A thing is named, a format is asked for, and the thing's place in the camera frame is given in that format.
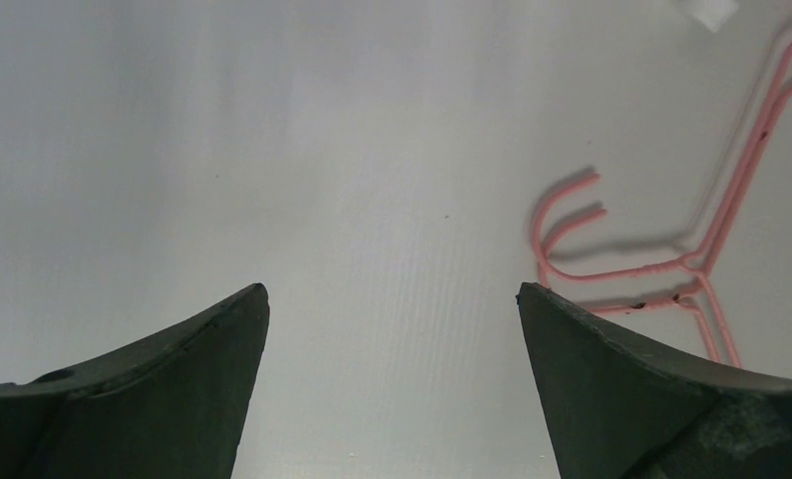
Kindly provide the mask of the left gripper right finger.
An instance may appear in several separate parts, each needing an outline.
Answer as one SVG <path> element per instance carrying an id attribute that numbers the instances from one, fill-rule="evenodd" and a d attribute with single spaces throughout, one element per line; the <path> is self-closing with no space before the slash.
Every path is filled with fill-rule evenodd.
<path id="1" fill-rule="evenodd" d="M 792 478 L 792 379 L 716 363 L 536 283 L 517 303 L 564 478 Z"/>

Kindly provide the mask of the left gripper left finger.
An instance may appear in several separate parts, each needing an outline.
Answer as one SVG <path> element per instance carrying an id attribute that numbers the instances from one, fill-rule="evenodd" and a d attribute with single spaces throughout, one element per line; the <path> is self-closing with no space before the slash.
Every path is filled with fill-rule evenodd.
<path id="1" fill-rule="evenodd" d="M 0 478 L 227 478 L 269 325 L 255 283 L 102 356 L 0 384 Z"/>

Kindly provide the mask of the pink wire hanger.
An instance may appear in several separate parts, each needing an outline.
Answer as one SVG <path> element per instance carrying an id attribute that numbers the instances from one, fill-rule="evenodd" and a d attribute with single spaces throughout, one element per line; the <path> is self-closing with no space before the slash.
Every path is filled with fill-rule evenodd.
<path id="1" fill-rule="evenodd" d="M 707 227 L 707 230 L 701 238 L 698 246 L 687 252 L 679 254 L 675 258 L 649 263 L 656 264 L 670 260 L 679 260 L 688 266 L 690 270 L 695 270 L 701 273 L 704 282 L 708 284 L 712 290 L 713 298 L 709 298 L 705 292 L 701 292 L 695 297 L 695 299 L 701 306 L 702 311 L 710 320 L 714 339 L 716 340 L 719 352 L 723 358 L 721 363 L 734 367 L 741 367 L 742 360 L 733 338 L 730 325 L 726 319 L 710 277 L 718 262 L 719 256 L 728 239 L 728 236 L 731 233 L 739 211 L 745 201 L 745 197 L 749 187 L 751 186 L 757 168 L 763 159 L 771 138 L 774 135 L 777 124 L 791 99 L 792 40 L 783 49 L 779 60 L 774 66 L 769 86 L 761 97 L 758 112 L 755 114 L 750 125 L 737 163 L 732 170 L 725 191 L 720 197 L 719 203 L 715 208 L 714 216 L 710 221 L 709 226 Z M 582 171 L 575 176 L 558 183 L 551 191 L 545 194 L 540 204 L 537 206 L 535 213 L 543 208 L 546 208 L 549 215 L 549 212 L 557 203 L 581 190 L 597 184 L 600 178 L 601 175 L 599 172 L 595 170 L 588 170 Z M 688 276 L 689 281 L 687 283 L 677 285 L 667 291 L 675 290 L 681 286 L 694 283 L 694 277 L 680 269 L 662 272 L 655 275 L 628 279 L 654 277 L 659 274 L 675 272 L 680 272 Z"/>

